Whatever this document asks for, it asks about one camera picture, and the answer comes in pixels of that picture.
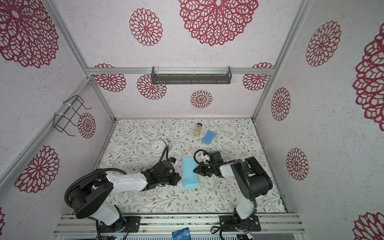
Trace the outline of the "light blue paper sheet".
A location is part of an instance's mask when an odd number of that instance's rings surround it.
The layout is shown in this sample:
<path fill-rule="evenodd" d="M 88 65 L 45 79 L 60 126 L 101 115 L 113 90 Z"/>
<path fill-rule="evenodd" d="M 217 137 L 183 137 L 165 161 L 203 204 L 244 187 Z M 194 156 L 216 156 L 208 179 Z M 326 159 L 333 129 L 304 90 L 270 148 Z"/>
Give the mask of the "light blue paper sheet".
<path fill-rule="evenodd" d="M 184 157 L 182 160 L 182 183 L 184 189 L 197 189 L 199 187 L 199 176 L 194 173 L 198 167 L 193 157 Z"/>

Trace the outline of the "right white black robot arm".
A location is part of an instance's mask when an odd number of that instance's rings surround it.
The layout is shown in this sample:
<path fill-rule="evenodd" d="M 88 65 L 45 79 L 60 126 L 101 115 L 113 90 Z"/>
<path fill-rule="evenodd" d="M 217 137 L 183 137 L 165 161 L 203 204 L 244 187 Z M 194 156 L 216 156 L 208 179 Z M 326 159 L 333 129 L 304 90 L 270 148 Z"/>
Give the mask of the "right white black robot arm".
<path fill-rule="evenodd" d="M 198 164 L 193 170 L 197 175 L 235 178 L 243 195 L 234 209 L 235 223 L 252 219 L 257 212 L 257 198 L 267 195 L 273 188 L 271 178 L 255 157 L 224 161 L 219 151 L 200 149 L 194 152 L 193 159 Z"/>

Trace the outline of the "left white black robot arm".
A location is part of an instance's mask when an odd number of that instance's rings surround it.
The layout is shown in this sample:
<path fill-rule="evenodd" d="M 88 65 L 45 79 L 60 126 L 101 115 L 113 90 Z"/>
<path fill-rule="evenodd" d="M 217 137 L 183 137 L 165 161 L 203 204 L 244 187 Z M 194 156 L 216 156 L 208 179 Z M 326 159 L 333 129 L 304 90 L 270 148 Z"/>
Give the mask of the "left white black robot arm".
<path fill-rule="evenodd" d="M 72 183 L 66 190 L 65 203 L 78 219 L 90 218 L 118 232 L 127 225 L 120 209 L 108 203 L 111 194 L 129 191 L 148 191 L 156 187 L 176 186 L 182 179 L 172 162 L 160 161 L 147 170 L 126 174 L 116 168 L 97 169 Z"/>

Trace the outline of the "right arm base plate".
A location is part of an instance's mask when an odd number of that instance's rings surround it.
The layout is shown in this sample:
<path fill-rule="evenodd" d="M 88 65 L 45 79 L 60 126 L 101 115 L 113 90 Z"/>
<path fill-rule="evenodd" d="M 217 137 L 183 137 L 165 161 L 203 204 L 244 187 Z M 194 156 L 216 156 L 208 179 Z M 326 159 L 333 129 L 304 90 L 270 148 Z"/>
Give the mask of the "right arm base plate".
<path fill-rule="evenodd" d="M 252 216 L 246 220 L 235 219 L 234 216 L 219 216 L 220 227 L 230 226 L 225 228 L 223 232 L 260 232 L 261 225 L 257 216 Z"/>

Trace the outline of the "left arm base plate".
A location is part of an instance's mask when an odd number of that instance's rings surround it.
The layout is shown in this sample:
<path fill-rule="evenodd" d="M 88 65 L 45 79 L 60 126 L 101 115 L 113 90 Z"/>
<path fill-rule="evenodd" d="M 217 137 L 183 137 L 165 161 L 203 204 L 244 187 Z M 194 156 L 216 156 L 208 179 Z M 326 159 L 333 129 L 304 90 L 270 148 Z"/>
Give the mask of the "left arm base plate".
<path fill-rule="evenodd" d="M 140 223 L 140 216 L 123 216 L 110 226 L 99 222 L 97 229 L 99 233 L 137 233 Z"/>

